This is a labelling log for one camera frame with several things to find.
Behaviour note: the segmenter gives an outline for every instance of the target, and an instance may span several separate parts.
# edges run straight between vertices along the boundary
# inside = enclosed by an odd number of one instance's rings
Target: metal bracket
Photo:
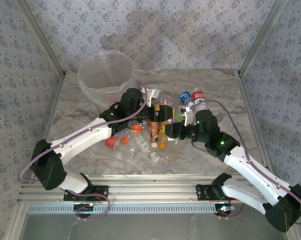
[[[227,196],[221,198],[218,197],[214,192],[212,185],[201,185],[197,184],[196,187],[196,195],[198,201],[216,201],[216,200],[225,200],[225,201],[231,201],[234,198],[229,198]]]
[[[92,186],[91,187],[91,194],[102,194],[106,197],[108,197],[109,194],[109,186],[106,185],[100,185],[100,186]],[[105,202],[106,200],[102,197],[98,196],[77,196],[71,194],[69,191],[65,191],[64,193],[64,201],[65,202],[76,202],[76,201],[81,201],[81,202]]]

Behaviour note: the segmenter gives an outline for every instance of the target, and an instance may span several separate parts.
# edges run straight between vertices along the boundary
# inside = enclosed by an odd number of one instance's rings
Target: blue patterned wall
[[[0,239],[60,79],[14,1],[0,0]]]
[[[301,0],[290,0],[244,76],[276,174],[301,184]]]
[[[239,69],[274,0],[28,2],[66,70],[100,49],[140,69]]]

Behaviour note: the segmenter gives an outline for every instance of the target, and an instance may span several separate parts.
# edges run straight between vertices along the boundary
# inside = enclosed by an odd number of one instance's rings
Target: patterned wallpaper
[[[244,77],[275,172],[301,184],[301,0],[290,0]]]
[[[274,0],[29,0],[65,70],[101,49],[136,67],[239,69]]]
[[[60,81],[12,0],[0,0],[0,239]]]

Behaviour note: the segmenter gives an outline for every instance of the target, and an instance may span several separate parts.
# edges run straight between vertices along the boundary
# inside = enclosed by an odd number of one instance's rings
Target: plastic bin
[[[122,94],[135,84],[135,66],[124,53],[105,51],[84,61],[78,70],[78,83],[99,111],[119,102]]]

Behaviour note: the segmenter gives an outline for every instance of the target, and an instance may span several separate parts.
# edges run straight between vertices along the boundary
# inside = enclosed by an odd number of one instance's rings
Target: gray marble tabletop
[[[239,90],[233,69],[147,69],[137,70],[136,80],[149,88],[156,87],[164,94],[178,101],[180,93],[191,91],[200,86],[206,99],[222,102],[237,123],[252,155],[261,162],[253,131],[250,126],[245,105]],[[221,131],[239,137],[227,114],[216,103],[207,103],[217,117]],[[65,137],[86,126],[99,115],[99,108],[89,100],[79,87],[77,74],[68,71],[53,116],[53,123],[48,133],[48,141]],[[198,148],[204,144],[197,142]],[[157,163],[137,154],[131,157],[126,152],[118,152],[105,146],[105,141],[98,142],[75,156],[66,166],[72,172],[87,175],[129,175],[129,174],[220,174],[236,171],[206,152],[192,147],[189,139],[168,145],[165,152],[160,152],[161,160]]]

